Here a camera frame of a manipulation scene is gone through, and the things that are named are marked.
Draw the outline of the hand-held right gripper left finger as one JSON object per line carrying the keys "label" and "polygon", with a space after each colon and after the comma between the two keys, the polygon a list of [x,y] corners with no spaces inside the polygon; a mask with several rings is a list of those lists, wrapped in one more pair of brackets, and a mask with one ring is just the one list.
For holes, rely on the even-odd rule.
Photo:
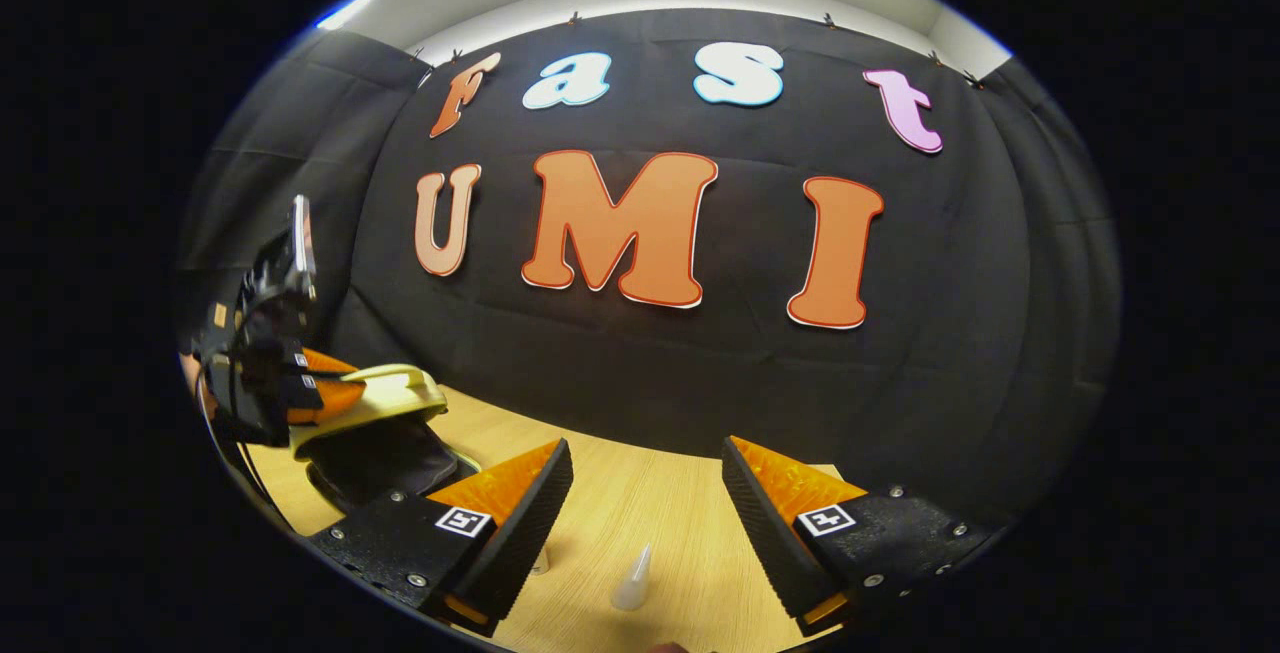
{"label": "hand-held right gripper left finger", "polygon": [[429,496],[388,492],[307,538],[329,562],[426,618],[489,638],[573,481],[559,438]]}

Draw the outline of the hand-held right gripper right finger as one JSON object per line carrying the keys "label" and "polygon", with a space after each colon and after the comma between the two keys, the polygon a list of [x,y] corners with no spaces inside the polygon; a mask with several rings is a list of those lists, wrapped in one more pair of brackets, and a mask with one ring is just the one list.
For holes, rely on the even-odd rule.
{"label": "hand-held right gripper right finger", "polygon": [[904,487],[865,489],[740,437],[723,442],[722,479],[806,636],[868,629],[925,601],[1001,538]]}

